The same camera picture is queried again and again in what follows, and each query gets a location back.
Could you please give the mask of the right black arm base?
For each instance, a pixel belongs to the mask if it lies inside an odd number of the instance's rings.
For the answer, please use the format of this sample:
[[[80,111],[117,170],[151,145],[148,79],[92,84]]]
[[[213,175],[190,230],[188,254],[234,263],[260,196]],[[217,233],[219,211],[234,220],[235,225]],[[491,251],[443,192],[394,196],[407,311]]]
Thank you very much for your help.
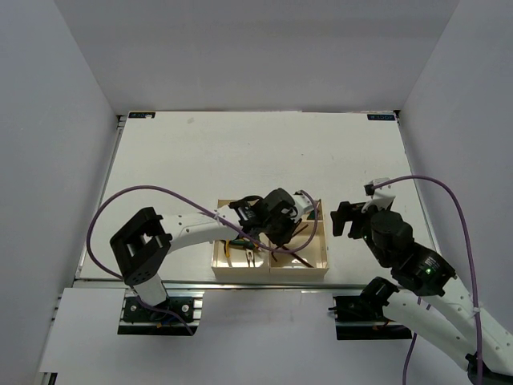
[[[408,340],[412,332],[390,320],[383,308],[399,288],[385,278],[374,278],[360,294],[337,295],[328,312],[335,318],[338,341]]]

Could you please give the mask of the green side cutters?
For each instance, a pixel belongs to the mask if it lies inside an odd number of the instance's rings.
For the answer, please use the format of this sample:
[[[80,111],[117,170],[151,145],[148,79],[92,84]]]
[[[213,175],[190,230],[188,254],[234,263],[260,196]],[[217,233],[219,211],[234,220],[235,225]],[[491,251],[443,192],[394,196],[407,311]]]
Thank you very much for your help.
[[[259,249],[260,246],[256,243],[250,241],[246,238],[237,238],[235,240],[231,240],[228,245],[232,248],[238,248],[238,249],[249,249],[249,250],[255,250]]]

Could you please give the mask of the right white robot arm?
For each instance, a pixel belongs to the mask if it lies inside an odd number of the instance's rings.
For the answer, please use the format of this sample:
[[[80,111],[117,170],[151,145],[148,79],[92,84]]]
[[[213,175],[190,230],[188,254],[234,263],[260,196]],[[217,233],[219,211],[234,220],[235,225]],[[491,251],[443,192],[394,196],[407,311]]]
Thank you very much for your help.
[[[417,243],[399,213],[376,204],[341,202],[333,235],[365,242],[392,280],[374,278],[353,300],[339,298],[339,322],[390,320],[420,335],[452,359],[473,384],[512,382],[512,334],[482,307],[438,253]]]

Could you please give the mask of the yellow needle-nose pliers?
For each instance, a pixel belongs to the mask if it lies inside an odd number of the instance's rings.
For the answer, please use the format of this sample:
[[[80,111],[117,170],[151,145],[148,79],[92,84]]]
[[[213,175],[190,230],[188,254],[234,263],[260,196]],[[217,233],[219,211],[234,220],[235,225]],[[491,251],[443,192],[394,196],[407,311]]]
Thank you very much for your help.
[[[240,249],[240,244],[237,241],[224,241],[224,255],[229,267],[232,267],[231,249]]]
[[[255,258],[255,251],[253,249],[245,249],[245,257],[248,264],[248,267],[255,267],[256,266],[256,258]]]

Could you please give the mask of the brown hex key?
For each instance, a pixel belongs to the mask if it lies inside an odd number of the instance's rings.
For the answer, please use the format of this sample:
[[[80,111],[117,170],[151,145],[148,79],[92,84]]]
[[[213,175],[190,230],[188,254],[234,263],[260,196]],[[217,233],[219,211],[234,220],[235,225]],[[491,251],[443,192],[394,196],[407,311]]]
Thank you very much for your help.
[[[292,238],[294,238],[295,236],[297,236],[297,235],[299,235],[300,233],[304,232],[308,227],[309,227],[309,225],[308,225],[308,224],[301,226],[299,229],[297,229],[297,230],[292,234]]]
[[[313,268],[311,263],[298,256],[296,253],[285,253],[284,251],[271,252],[270,257],[275,266]]]

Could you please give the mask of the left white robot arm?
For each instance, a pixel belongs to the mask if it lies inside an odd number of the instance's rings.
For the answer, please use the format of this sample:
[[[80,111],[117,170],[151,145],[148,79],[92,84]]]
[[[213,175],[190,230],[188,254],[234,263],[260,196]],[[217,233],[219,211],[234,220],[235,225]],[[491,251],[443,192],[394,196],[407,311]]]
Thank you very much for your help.
[[[110,246],[122,275],[142,300],[142,311],[153,320],[169,311],[168,295],[158,271],[165,257],[179,249],[205,242],[255,241],[263,234],[275,246],[290,242],[302,217],[314,210],[301,192],[282,188],[266,197],[248,196],[210,213],[198,211],[165,217],[152,207],[138,211],[111,238]]]

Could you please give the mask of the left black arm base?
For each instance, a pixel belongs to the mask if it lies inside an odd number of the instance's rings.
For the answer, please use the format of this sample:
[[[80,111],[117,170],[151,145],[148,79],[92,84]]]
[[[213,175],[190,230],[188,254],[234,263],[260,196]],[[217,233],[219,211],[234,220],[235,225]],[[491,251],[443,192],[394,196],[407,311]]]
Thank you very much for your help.
[[[125,294],[117,334],[192,337],[200,324],[202,307],[202,292],[169,291],[168,301],[159,306],[166,312],[150,310],[135,294]]]

